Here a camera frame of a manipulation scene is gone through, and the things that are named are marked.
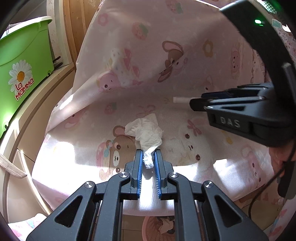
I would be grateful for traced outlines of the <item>small white plastic tube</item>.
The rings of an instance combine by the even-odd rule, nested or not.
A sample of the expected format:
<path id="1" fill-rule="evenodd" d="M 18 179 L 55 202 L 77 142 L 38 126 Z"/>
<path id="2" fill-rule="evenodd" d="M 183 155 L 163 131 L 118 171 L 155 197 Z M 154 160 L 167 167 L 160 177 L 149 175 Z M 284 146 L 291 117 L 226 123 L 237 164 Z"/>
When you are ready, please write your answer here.
<path id="1" fill-rule="evenodd" d="M 179 96 L 174 96 L 173 97 L 173 103 L 184 103 L 187 104 L 191 100 L 191 97 L 179 97 Z"/>

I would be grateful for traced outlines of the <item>white tissue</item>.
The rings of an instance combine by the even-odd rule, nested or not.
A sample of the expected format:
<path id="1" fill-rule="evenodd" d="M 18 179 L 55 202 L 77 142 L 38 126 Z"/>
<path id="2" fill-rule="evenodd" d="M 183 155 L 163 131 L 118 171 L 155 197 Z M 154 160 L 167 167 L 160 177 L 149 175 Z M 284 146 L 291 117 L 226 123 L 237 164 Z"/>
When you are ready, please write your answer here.
<path id="1" fill-rule="evenodd" d="M 125 126 L 125 134 L 135 137 L 139 142 L 143 151 L 143 163 L 147 169 L 154 168 L 152 153 L 162 144 L 163 133 L 155 113 L 137 118 Z"/>

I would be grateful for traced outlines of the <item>pink wicker trash basket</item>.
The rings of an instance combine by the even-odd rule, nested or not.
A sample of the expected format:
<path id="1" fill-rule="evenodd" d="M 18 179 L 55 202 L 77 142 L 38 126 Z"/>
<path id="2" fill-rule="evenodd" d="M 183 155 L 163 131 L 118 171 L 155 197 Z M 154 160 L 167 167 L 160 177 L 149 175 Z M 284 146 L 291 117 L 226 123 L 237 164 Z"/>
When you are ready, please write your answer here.
<path id="1" fill-rule="evenodd" d="M 142 239 L 145 241 L 175 240 L 175 217 L 146 216 L 142 224 Z"/>

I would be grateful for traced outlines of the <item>pink bear print sheet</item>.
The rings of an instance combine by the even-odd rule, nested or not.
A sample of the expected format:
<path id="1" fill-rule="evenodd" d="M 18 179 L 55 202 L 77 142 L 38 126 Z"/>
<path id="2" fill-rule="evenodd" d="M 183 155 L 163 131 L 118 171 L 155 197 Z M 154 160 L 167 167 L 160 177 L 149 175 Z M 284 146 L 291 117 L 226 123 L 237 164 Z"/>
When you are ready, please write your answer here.
<path id="1" fill-rule="evenodd" d="M 125 126 L 155 113 L 163 158 L 232 200 L 273 175 L 266 147 L 211 127 L 173 97 L 264 81 L 258 54 L 220 13 L 227 1 L 103 1 L 84 37 L 72 89 L 54 107 L 32 173 L 51 208 L 84 182 L 124 170 L 140 144 Z"/>

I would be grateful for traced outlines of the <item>white shelf unit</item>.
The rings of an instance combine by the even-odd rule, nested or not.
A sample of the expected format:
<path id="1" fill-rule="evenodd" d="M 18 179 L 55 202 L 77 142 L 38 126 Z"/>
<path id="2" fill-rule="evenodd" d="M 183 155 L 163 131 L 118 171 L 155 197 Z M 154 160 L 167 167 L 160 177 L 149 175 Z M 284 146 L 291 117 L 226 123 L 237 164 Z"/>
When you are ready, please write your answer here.
<path id="1" fill-rule="evenodd" d="M 1 214 L 6 222 L 31 218 L 37 213 L 49 215 L 49 204 L 41 197 L 32 181 L 32 170 L 51 111 L 74 81 L 74 63 L 67 41 L 64 1 L 41 1 L 53 21 L 49 25 L 52 57 L 56 69 L 29 95 L 11 120 L 1 140 L 1 154 L 25 172 L 19 179 L 1 168 Z"/>

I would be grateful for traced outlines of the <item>wooden door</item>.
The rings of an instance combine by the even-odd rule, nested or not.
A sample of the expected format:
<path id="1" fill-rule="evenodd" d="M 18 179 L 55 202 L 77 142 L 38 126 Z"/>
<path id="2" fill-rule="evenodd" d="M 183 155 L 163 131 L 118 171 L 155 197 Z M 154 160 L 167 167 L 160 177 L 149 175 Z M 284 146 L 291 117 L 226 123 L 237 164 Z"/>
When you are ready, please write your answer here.
<path id="1" fill-rule="evenodd" d="M 68 46 L 75 63 L 87 29 L 101 0 L 64 0 L 63 15 Z"/>

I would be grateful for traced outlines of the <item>green plastic storage box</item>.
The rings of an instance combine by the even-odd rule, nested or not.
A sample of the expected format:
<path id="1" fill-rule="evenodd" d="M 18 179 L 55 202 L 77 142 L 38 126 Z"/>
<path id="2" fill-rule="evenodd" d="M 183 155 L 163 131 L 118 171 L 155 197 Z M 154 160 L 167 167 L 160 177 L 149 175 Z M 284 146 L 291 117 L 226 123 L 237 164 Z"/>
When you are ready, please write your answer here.
<path id="1" fill-rule="evenodd" d="M 54 69 L 48 25 L 50 16 L 20 22 L 1 37 L 1 133 L 37 85 Z"/>

